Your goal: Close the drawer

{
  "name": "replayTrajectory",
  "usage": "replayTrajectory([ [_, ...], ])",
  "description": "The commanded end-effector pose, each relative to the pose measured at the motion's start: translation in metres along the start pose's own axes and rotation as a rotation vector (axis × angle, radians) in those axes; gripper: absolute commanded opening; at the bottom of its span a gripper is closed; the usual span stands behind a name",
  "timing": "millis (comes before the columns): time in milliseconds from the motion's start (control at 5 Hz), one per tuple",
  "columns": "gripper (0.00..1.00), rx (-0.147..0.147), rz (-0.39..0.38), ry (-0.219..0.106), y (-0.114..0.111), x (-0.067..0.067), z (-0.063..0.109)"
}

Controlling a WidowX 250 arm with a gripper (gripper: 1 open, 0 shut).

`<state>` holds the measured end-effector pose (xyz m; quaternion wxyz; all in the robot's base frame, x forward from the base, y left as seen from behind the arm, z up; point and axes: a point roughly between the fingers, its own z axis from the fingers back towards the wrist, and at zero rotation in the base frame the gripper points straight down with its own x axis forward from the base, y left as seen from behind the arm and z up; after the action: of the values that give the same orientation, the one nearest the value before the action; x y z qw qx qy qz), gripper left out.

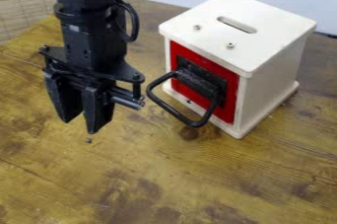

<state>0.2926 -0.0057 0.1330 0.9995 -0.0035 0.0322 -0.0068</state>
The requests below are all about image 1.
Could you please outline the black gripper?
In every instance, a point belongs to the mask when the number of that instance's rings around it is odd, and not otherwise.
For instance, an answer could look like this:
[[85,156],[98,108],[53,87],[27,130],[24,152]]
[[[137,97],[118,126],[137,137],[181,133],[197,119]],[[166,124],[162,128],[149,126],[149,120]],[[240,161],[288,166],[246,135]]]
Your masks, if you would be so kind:
[[[133,110],[145,105],[141,94],[145,76],[128,64],[125,57],[117,58],[109,69],[93,70],[73,66],[60,46],[44,45],[38,53],[46,60],[45,85],[57,116],[64,122],[70,122],[84,112],[86,131],[94,134],[112,120],[113,103]],[[132,84],[133,90],[109,87],[113,81]],[[86,87],[81,92],[88,83],[101,83],[106,92],[96,87]]]

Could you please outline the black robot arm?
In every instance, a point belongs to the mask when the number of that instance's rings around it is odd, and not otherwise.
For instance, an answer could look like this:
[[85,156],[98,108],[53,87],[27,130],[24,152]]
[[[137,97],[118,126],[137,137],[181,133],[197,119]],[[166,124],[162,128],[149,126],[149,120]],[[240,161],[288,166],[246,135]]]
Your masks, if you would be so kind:
[[117,104],[144,105],[144,74],[126,60],[138,36],[140,19],[122,0],[56,0],[62,45],[42,46],[45,84],[60,119],[85,118],[93,134],[112,120]]

